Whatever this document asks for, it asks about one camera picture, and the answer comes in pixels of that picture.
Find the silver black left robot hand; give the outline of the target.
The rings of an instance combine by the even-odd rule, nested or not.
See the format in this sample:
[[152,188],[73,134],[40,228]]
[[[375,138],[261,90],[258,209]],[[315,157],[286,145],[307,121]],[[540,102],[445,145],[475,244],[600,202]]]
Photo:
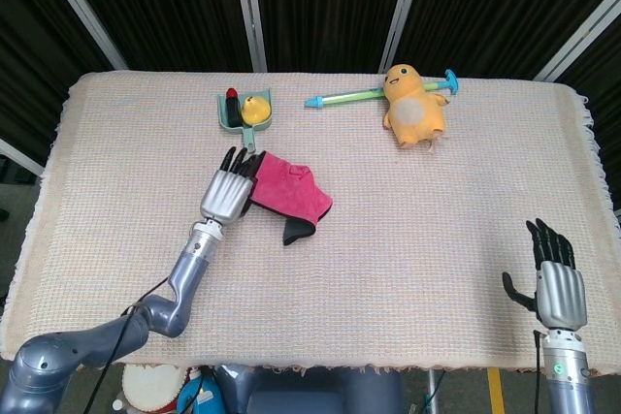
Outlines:
[[245,215],[265,155],[265,151],[247,155],[245,147],[227,150],[200,204],[205,219],[226,227]]

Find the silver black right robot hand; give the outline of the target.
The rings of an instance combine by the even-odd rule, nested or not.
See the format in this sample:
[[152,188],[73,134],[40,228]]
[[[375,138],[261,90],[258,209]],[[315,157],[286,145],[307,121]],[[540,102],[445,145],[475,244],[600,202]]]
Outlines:
[[506,271],[504,290],[548,330],[576,332],[587,325],[588,317],[584,279],[576,268],[572,244],[540,218],[525,224],[533,244],[536,290],[532,297],[518,292]]

